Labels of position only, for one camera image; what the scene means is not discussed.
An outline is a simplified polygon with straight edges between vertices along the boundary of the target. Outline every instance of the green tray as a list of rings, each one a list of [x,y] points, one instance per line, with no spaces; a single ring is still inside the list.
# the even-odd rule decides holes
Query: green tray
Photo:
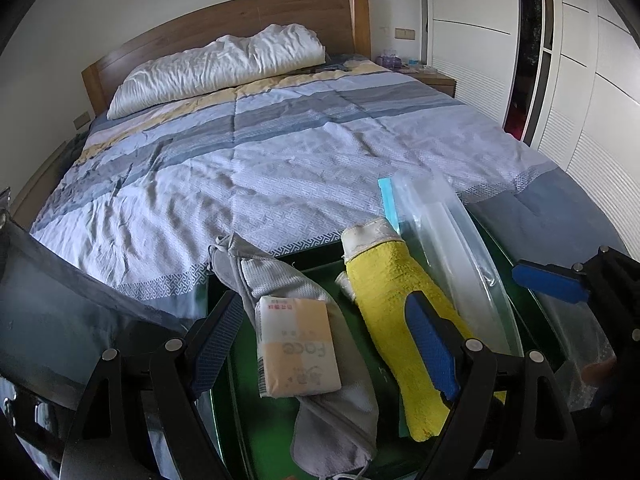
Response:
[[[564,362],[558,341],[536,298],[511,279],[511,263],[492,237],[477,224],[494,259],[516,312],[525,351],[539,349],[554,370]],[[321,285],[337,301],[353,338],[367,364],[380,410],[378,454],[367,470],[371,480],[398,480],[411,475],[424,463],[433,440],[414,442],[402,430],[398,384],[373,345],[364,321],[354,304],[335,285],[344,270],[342,244],[335,242],[280,259]],[[226,291],[215,277],[209,279],[209,305],[215,305]],[[238,336],[212,389],[214,425],[222,460],[234,480],[316,480],[298,468],[289,454],[299,403],[296,399],[261,399],[255,332],[248,319]]]

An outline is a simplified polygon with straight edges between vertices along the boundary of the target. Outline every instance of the bed frame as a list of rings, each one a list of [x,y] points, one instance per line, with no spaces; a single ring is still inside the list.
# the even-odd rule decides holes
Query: bed frame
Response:
[[[328,54],[371,57],[369,0],[231,0],[152,28],[82,71],[96,115],[139,64],[231,34],[248,37],[267,25],[299,23],[318,34]]]

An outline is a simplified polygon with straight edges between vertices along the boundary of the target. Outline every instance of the blue and gray bedding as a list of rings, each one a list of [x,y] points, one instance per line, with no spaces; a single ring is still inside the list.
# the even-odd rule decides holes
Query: blue and gray bedding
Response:
[[[337,240],[383,214],[378,179],[398,170],[439,168],[513,260],[570,266],[601,244],[625,250],[570,177],[474,108],[370,61],[344,65],[95,121],[31,233],[186,321],[206,314],[217,236],[236,231],[273,254]],[[579,404],[576,366],[610,348],[586,307],[545,306],[574,336],[565,389]]]

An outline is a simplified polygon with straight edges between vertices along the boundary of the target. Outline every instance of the pillowcase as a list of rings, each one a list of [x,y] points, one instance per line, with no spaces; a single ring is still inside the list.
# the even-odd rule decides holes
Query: pillowcase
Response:
[[[269,25],[250,38],[222,36],[203,48],[137,66],[116,90],[107,118],[321,63],[324,46],[313,31],[295,23]]]

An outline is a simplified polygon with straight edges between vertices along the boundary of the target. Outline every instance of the nightstand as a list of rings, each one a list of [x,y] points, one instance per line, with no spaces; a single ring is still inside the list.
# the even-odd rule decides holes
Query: nightstand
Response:
[[[447,94],[451,97],[456,96],[456,80],[448,75],[437,72],[435,74],[427,74],[423,72],[414,72],[404,74],[423,82],[425,85],[429,85],[431,88],[435,88],[443,94]]]

